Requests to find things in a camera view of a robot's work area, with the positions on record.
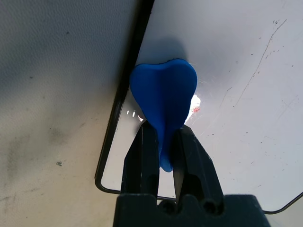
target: white surface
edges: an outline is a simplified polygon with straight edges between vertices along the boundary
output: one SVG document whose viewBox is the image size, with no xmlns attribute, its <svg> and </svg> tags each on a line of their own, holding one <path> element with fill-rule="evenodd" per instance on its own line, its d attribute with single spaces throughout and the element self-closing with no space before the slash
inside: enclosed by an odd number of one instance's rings
<svg viewBox="0 0 303 227">
<path fill-rule="evenodd" d="M 303 191 L 303 1 L 156 0 L 137 64 L 184 58 L 198 75 L 190 126 L 225 194 L 250 193 L 275 211 Z M 102 184 L 119 190 L 140 121 L 129 93 Z M 161 172 L 160 196 L 173 197 Z"/>
</svg>

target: black clamp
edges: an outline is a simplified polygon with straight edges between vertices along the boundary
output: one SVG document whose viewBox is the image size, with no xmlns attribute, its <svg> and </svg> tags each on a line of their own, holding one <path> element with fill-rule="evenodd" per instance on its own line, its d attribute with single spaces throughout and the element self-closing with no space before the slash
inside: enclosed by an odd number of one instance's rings
<svg viewBox="0 0 303 227">
<path fill-rule="evenodd" d="M 223 195 L 213 162 L 192 130 L 177 130 L 170 148 L 176 202 L 157 206 L 156 130 L 145 122 L 124 161 L 114 227 L 269 227 L 253 195 Z"/>
</svg>

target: red speck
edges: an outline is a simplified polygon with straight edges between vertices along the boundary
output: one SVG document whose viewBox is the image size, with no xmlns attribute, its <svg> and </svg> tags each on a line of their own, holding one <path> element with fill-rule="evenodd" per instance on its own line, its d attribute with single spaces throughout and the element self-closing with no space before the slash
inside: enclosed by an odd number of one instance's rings
<svg viewBox="0 0 303 227">
<path fill-rule="evenodd" d="M 193 109 L 193 113 L 197 113 L 197 112 L 199 112 L 199 110 L 200 110 L 200 107 L 195 107 L 195 108 Z"/>
</svg>

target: scratch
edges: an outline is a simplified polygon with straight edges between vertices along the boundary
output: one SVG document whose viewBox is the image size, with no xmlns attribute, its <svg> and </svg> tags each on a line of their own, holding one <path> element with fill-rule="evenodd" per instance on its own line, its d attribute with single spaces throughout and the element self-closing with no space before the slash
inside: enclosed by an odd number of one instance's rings
<svg viewBox="0 0 303 227">
<path fill-rule="evenodd" d="M 265 136 L 264 138 L 268 138 L 268 139 L 270 139 L 270 140 L 276 140 L 276 139 L 273 139 L 273 138 L 271 138 L 271 137 L 269 137 L 269 136 Z"/>
<path fill-rule="evenodd" d="M 200 79 L 198 79 L 198 82 L 199 82 L 199 83 L 202 83 L 202 84 L 207 84 L 207 82 L 206 82 L 206 81 L 204 81 L 204 80 L 200 80 Z"/>
<path fill-rule="evenodd" d="M 200 115 L 197 119 L 195 119 L 195 121 L 193 122 L 192 125 L 194 125 L 194 123 L 195 123 L 200 117 L 202 117 L 202 115 Z"/>
<path fill-rule="evenodd" d="M 273 39 L 273 37 L 274 37 L 275 33 L 277 32 L 277 30 L 279 30 L 279 28 L 280 28 L 286 21 L 287 21 L 287 19 L 286 19 L 286 20 L 285 20 L 285 21 L 284 21 L 284 22 L 275 30 L 275 32 L 271 35 L 271 37 L 270 37 L 270 39 L 269 39 L 269 42 L 268 42 L 268 44 L 267 44 L 267 46 L 266 46 L 266 49 L 265 49 L 265 51 L 263 52 L 263 55 L 262 55 L 261 60 L 260 60 L 260 62 L 259 62 L 259 65 L 257 66 L 257 69 L 256 69 L 256 71 L 254 72 L 254 74 L 251 76 L 251 78 L 250 78 L 250 80 L 248 81 L 248 83 L 247 83 L 246 87 L 244 88 L 244 90 L 242 91 L 242 93 L 241 93 L 241 95 L 240 95 L 240 98 L 238 99 L 236 105 L 238 104 L 238 102 L 239 102 L 240 99 L 242 98 L 242 95 L 244 94 L 246 88 L 248 87 L 248 85 L 250 84 L 251 80 L 254 78 L 256 72 L 258 71 L 258 69 L 259 69 L 259 67 L 260 67 L 260 64 L 261 64 L 261 62 L 262 62 L 262 60 L 263 60 L 263 58 L 264 58 L 264 55 L 265 55 L 265 53 L 266 53 L 266 51 L 267 51 L 267 49 L 268 49 L 268 47 L 269 47 L 270 41 Z"/>
<path fill-rule="evenodd" d="M 292 101 L 290 101 L 289 104 L 286 104 L 286 107 L 284 108 L 284 110 L 283 110 L 282 113 L 279 115 L 279 117 L 277 118 L 276 121 L 279 121 L 279 119 L 283 116 L 283 114 L 285 114 L 286 110 L 287 110 L 287 109 L 290 109 L 290 105 L 294 102 L 294 100 L 295 100 L 297 97 L 298 97 L 298 95 L 296 95 L 296 97 L 295 97 Z"/>
<path fill-rule="evenodd" d="M 213 124 L 214 124 L 214 122 L 217 120 L 217 118 L 219 117 L 219 115 L 220 114 L 218 114 L 214 119 L 213 119 L 213 121 L 209 124 L 209 126 L 199 135 L 199 136 L 202 136 L 203 134 L 204 134 L 204 132 L 206 131 L 206 130 L 208 130 Z"/>
<path fill-rule="evenodd" d="M 223 101 L 224 101 L 224 99 L 225 99 L 225 97 L 226 97 L 226 95 L 227 95 L 227 93 L 228 93 L 228 91 L 229 91 L 230 89 L 232 89 L 232 87 L 230 87 L 230 88 L 226 91 L 226 93 L 225 93 L 225 95 L 224 95 L 224 97 L 223 97 L 223 99 L 222 99 L 222 102 L 221 102 L 221 104 L 220 104 L 219 107 L 222 106 L 222 103 L 223 103 Z"/>
</svg>

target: white board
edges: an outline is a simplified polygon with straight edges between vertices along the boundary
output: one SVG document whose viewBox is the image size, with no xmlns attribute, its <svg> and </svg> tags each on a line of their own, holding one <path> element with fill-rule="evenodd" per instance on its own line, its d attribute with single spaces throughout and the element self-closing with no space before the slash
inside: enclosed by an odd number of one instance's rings
<svg viewBox="0 0 303 227">
<path fill-rule="evenodd" d="M 224 194 L 254 194 L 276 211 L 303 191 L 303 1 L 156 0 L 137 64 L 186 59 L 198 75 L 186 122 Z M 120 190 L 141 123 L 128 92 L 101 183 Z M 160 172 L 159 196 L 174 197 Z"/>
</svg>

